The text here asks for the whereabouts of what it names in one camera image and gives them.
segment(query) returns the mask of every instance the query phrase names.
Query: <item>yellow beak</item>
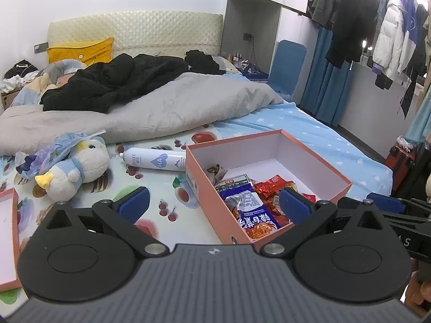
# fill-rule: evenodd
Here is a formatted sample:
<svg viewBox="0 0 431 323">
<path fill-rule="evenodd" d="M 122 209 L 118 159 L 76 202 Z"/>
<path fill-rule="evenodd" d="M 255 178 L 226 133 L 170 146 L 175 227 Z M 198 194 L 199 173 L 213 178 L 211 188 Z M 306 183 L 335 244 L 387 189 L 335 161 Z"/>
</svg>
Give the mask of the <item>yellow beak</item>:
<svg viewBox="0 0 431 323">
<path fill-rule="evenodd" d="M 75 146 L 75 149 L 76 149 L 77 151 L 82 151 L 82 150 L 87 149 L 87 148 L 88 148 L 88 144 L 87 144 L 87 142 L 85 142 L 85 141 L 80 141 L 80 142 Z"/>
<path fill-rule="evenodd" d="M 54 174 L 51 172 L 47 172 L 44 175 L 36 176 L 34 179 L 41 188 L 47 189 L 53 178 Z"/>
</svg>

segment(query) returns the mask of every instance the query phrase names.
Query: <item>light blue bed sheet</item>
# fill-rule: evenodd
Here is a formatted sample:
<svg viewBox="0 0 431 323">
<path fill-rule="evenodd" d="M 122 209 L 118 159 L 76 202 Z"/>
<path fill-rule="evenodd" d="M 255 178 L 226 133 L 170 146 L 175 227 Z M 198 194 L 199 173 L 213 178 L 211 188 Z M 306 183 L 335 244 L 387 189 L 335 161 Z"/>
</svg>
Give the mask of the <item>light blue bed sheet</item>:
<svg viewBox="0 0 431 323">
<path fill-rule="evenodd" d="M 353 182 L 348 197 L 363 200 L 371 192 L 391 193 L 392 171 L 388 167 L 365 156 L 334 130 L 300 111 L 295 103 L 269 105 L 239 119 L 216 122 L 214 126 L 223 138 L 284 129 Z"/>
</svg>

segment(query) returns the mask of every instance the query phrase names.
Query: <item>headboard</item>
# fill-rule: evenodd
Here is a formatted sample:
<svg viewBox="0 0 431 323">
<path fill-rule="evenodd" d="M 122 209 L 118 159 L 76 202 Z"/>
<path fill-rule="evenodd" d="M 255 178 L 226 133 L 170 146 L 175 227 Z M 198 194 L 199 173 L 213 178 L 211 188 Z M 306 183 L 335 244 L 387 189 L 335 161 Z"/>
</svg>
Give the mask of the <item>headboard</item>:
<svg viewBox="0 0 431 323">
<path fill-rule="evenodd" d="M 113 36 L 113 57 L 121 53 L 157 55 L 199 49 L 210 55 L 220 51 L 223 16 L 211 13 L 164 10 L 103 13 L 52 22 L 48 43 L 95 41 Z"/>
</svg>

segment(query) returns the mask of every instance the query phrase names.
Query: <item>white spray can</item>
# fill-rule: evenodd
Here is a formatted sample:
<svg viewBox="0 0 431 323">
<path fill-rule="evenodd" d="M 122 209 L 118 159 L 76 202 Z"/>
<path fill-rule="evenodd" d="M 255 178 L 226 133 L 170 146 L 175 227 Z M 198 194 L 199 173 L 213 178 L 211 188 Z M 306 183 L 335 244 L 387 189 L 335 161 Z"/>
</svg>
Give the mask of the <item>white spray can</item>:
<svg viewBox="0 0 431 323">
<path fill-rule="evenodd" d="M 185 171 L 186 152 L 163 149 L 130 148 L 120 153 L 127 164 L 146 169 Z"/>
</svg>

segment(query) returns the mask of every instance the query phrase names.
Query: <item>blue heart logo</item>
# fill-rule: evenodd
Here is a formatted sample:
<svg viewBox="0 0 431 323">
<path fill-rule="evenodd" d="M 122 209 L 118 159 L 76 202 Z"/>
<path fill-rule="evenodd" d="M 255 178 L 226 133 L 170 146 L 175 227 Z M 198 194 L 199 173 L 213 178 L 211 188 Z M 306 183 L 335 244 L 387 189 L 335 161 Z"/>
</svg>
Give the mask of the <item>blue heart logo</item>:
<svg viewBox="0 0 431 323">
<path fill-rule="evenodd" d="M 161 154 L 156 159 L 151 161 L 151 164 L 153 164 L 155 167 L 158 167 L 159 169 L 162 169 L 166 167 L 166 159 L 168 158 L 167 154 Z"/>
</svg>

